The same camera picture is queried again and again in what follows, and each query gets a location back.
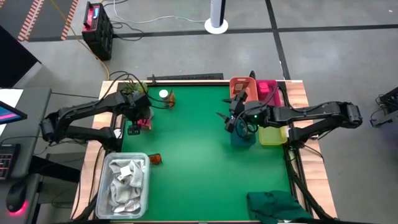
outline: green towel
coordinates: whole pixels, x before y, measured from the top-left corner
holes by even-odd
[[[278,220],[313,218],[288,192],[249,192],[246,198],[250,218],[261,223],[276,224]]]

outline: yellow container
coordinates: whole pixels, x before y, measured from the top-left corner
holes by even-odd
[[[259,140],[263,146],[279,146],[287,142],[285,127],[259,127]]]

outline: orange object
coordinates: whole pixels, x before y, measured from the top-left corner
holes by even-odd
[[[162,156],[159,153],[149,155],[148,157],[150,163],[153,165],[159,165],[160,163],[162,163]]]
[[[241,90],[246,89],[246,101],[258,100],[256,80],[251,77],[234,77],[229,81],[229,94],[234,97]]]
[[[169,101],[170,101],[169,107],[172,108],[175,104],[175,95],[174,95],[173,90],[169,94]]]

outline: green mat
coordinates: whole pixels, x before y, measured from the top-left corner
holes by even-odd
[[[282,146],[263,147],[258,139],[250,148],[231,145],[216,114],[228,114],[221,101],[229,98],[228,86],[149,87],[149,93],[162,89],[173,89],[175,107],[154,109],[152,131],[123,138],[122,152],[160,153],[163,160],[151,166],[148,210],[138,220],[249,220],[248,192],[290,191]]]

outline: monitor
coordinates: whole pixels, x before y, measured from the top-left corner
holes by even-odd
[[[0,101],[0,124],[26,119],[27,115]]]

